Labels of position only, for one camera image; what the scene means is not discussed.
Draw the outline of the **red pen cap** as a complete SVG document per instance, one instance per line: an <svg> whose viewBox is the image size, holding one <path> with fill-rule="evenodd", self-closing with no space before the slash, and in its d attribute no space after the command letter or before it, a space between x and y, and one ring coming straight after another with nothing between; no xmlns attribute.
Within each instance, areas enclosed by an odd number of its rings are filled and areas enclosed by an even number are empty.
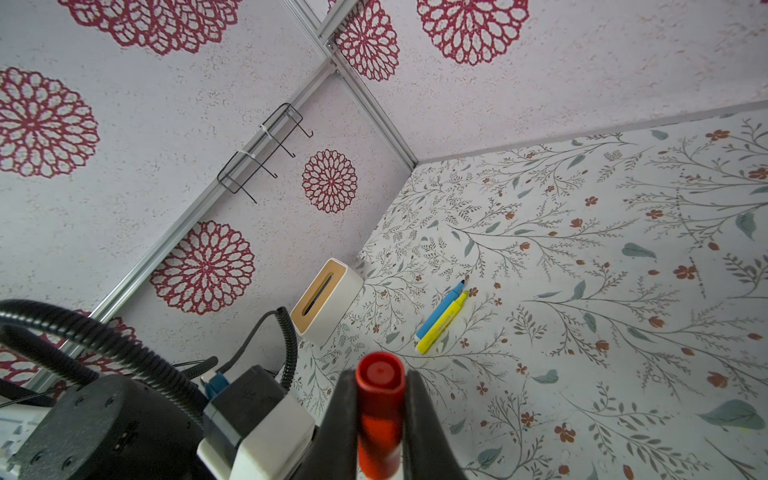
<svg viewBox="0 0 768 480"><path fill-rule="evenodd" d="M389 479L400 466L405 415L405 368L388 352L373 352L355 371L358 463L368 479Z"/></svg>

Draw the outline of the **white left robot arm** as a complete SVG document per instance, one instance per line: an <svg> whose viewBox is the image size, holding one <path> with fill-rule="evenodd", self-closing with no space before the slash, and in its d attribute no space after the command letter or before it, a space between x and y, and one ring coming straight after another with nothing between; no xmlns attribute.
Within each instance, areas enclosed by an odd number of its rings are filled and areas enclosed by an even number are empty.
<svg viewBox="0 0 768 480"><path fill-rule="evenodd" d="M77 343L131 373L100 375L38 332ZM19 478L211 478L196 453L206 397L140 342L78 312L21 299L1 303L1 342L73 384L14 455Z"/></svg>

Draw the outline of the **yellow highlighter pen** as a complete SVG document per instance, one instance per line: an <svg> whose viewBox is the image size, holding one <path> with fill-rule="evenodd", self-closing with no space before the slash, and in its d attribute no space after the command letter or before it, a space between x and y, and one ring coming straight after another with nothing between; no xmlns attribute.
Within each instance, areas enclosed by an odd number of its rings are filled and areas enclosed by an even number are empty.
<svg viewBox="0 0 768 480"><path fill-rule="evenodd" d="M452 320L461 311L464 302L468 298L468 293L463 292L456 300L454 300L442 313L442 315L436 320L436 322L430 327L430 329L424 334L416 345L416 350L426 355L428 350L432 347L435 341L450 325Z"/></svg>

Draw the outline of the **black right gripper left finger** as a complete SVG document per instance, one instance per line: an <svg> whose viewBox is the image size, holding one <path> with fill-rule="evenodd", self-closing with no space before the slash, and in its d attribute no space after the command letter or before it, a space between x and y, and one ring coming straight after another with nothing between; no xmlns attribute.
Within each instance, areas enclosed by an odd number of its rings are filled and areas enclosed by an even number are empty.
<svg viewBox="0 0 768 480"><path fill-rule="evenodd" d="M293 479L356 478L357 389L355 371L343 371L318 433Z"/></svg>

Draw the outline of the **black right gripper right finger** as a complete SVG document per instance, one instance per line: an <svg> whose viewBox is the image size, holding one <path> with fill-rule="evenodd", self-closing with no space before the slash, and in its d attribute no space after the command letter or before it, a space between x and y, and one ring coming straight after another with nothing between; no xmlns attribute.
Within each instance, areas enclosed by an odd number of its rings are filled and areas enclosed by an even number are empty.
<svg viewBox="0 0 768 480"><path fill-rule="evenodd" d="M406 374L403 472L405 479L465 480L446 439L422 375Z"/></svg>

